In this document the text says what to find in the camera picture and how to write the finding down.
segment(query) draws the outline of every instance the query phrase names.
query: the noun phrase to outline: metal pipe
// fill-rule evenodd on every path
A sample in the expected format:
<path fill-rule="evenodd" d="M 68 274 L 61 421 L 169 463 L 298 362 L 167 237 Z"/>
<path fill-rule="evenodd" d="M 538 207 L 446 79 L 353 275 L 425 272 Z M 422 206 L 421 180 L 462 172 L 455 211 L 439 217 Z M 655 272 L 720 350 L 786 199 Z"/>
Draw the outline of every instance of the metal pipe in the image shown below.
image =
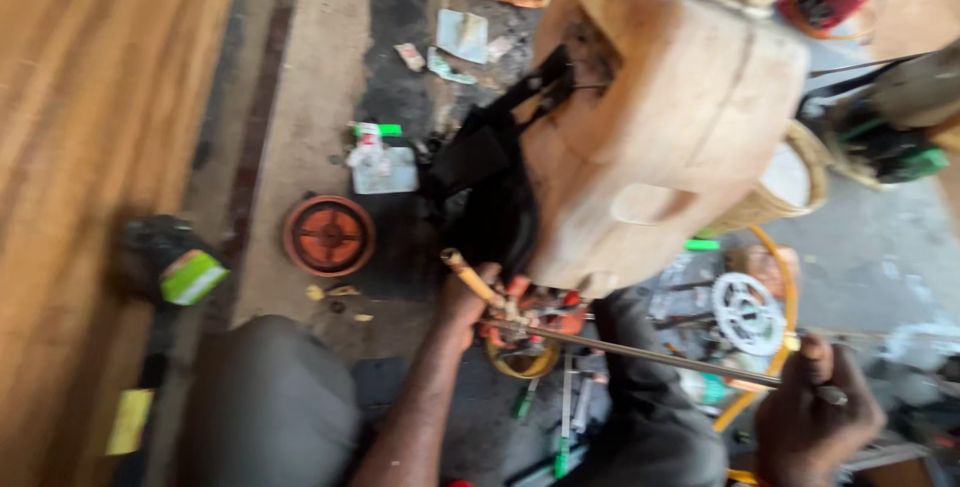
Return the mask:
<path fill-rule="evenodd" d="M 860 63 L 859 65 L 850 65 L 849 67 L 840 67 L 839 69 L 830 69 L 828 71 L 813 71 L 807 76 L 808 78 L 816 78 L 824 75 L 832 75 L 833 73 L 842 73 L 844 71 L 852 71 L 854 69 L 866 69 L 867 67 L 873 67 L 876 65 L 885 65 L 887 63 L 893 63 L 894 61 L 909 61 L 910 59 L 916 59 L 924 55 L 933 53 L 932 51 L 925 51 L 924 53 L 914 53 L 912 55 L 905 55 L 903 57 L 894 57 L 893 59 L 883 59 L 882 61 L 871 61 L 870 63 Z"/>
<path fill-rule="evenodd" d="M 513 333 L 538 335 L 548 339 L 556 339 L 558 341 L 571 343 L 574 345 L 589 346 L 591 348 L 601 349 L 610 353 L 618 353 L 621 355 L 629 355 L 631 357 L 639 357 L 642 359 L 648 359 L 650 361 L 656 361 L 657 363 L 663 363 L 679 369 L 699 370 L 701 372 L 708 372 L 710 374 L 716 374 L 726 378 L 742 380 L 744 382 L 758 384 L 771 389 L 778 388 L 781 383 L 779 378 L 768 376 L 766 374 L 760 374 L 758 372 L 750 372 L 750 370 L 733 369 L 730 367 L 714 365 L 713 363 L 704 363 L 703 361 L 695 361 L 665 353 L 653 352 L 650 350 L 643 350 L 630 346 L 615 345 L 614 343 L 606 343 L 604 341 L 594 341 L 594 339 L 586 339 L 576 335 L 558 333 L 557 331 L 551 331 L 549 329 L 530 327 L 515 321 L 505 321 L 490 318 L 485 318 L 481 321 L 487 325 L 490 325 L 491 327 L 511 331 Z"/>

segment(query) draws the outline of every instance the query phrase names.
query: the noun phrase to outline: wooden surface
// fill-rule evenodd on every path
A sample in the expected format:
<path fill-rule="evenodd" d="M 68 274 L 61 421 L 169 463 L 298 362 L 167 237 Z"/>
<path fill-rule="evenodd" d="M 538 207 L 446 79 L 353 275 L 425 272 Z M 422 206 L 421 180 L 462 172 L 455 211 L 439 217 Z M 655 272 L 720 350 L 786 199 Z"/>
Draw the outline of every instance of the wooden surface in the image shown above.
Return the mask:
<path fill-rule="evenodd" d="M 0 0 L 0 469 L 102 484 L 150 306 L 107 278 L 178 210 L 229 0 Z"/>

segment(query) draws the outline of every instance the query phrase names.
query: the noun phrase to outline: green handle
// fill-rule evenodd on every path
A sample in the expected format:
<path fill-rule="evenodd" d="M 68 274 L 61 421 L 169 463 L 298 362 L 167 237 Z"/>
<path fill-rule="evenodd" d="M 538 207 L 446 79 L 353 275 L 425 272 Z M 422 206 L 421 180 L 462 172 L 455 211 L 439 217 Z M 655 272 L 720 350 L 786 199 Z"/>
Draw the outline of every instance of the green handle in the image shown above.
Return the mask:
<path fill-rule="evenodd" d="M 553 477 L 554 479 L 560 479 L 567 474 L 567 461 L 570 459 L 570 440 L 566 436 L 559 437 L 559 453 L 557 453 L 557 460 L 553 463 Z"/>
<path fill-rule="evenodd" d="M 530 404 L 534 401 L 534 392 L 525 391 L 520 395 L 521 397 L 516 400 L 516 405 L 513 410 L 514 419 L 524 419 L 527 417 L 527 412 L 530 411 Z"/>

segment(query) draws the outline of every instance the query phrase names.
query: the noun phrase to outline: orange engine part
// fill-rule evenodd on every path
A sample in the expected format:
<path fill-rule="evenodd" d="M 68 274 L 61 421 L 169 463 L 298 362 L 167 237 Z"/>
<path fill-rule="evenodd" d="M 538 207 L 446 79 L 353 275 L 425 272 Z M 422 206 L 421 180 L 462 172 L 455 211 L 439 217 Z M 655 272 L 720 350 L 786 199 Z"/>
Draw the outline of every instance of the orange engine part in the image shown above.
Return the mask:
<path fill-rule="evenodd" d="M 513 297 L 521 297 L 525 292 L 527 287 L 530 286 L 530 279 L 525 275 L 517 275 L 510 282 L 510 286 L 507 287 L 508 293 Z M 575 290 L 571 290 L 567 293 L 567 296 L 563 299 L 564 305 L 572 306 L 580 302 L 580 297 Z M 538 298 L 526 298 L 522 299 L 517 306 L 520 310 L 525 310 L 533 308 L 539 302 Z M 559 333 L 567 335 L 576 335 L 584 328 L 584 320 L 587 316 L 587 307 L 581 306 L 577 309 L 574 309 L 568 313 L 564 314 L 551 314 L 545 317 L 540 318 L 539 327 L 544 329 L 550 329 L 551 331 L 557 331 Z M 484 339 L 489 340 L 495 346 L 500 347 L 511 347 L 503 341 L 500 337 L 499 329 L 495 327 L 490 327 L 486 323 L 481 323 L 480 327 L 477 329 L 477 333 Z M 542 339 L 536 335 L 531 335 L 530 339 Z"/>

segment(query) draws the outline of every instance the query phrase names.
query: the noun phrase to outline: yellow hose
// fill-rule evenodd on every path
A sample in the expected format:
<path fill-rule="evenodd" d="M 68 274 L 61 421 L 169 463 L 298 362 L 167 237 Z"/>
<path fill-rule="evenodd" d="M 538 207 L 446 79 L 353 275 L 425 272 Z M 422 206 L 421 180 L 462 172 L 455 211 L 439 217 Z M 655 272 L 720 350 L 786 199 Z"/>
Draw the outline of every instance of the yellow hose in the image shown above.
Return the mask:
<path fill-rule="evenodd" d="M 780 274 L 783 275 L 783 315 L 786 318 L 786 335 L 792 334 L 797 330 L 797 282 L 793 279 L 793 273 L 790 272 L 789 266 L 786 265 L 786 261 L 780 256 L 780 253 L 777 252 L 777 244 L 775 244 L 766 233 L 763 232 L 758 226 L 750 226 L 750 231 L 753 232 L 764 247 L 767 247 L 767 250 L 770 251 L 770 254 L 773 255 L 774 260 L 776 260 L 776 266 L 780 269 Z M 780 345 L 780 349 L 777 350 L 776 354 L 772 360 L 770 360 L 770 367 L 767 369 L 767 374 L 770 376 L 778 376 L 781 370 L 784 368 L 784 363 L 786 362 L 787 356 L 790 355 L 790 348 L 786 346 L 786 343 Z M 723 432 L 729 427 L 730 423 L 740 415 L 741 412 L 747 409 L 754 400 L 757 398 L 757 393 L 745 392 L 738 396 L 730 406 L 720 414 L 720 416 L 714 420 L 713 430 L 717 432 Z M 745 470 L 730 469 L 726 471 L 727 477 L 735 481 L 742 481 L 744 483 L 753 483 L 757 482 L 753 474 Z"/>

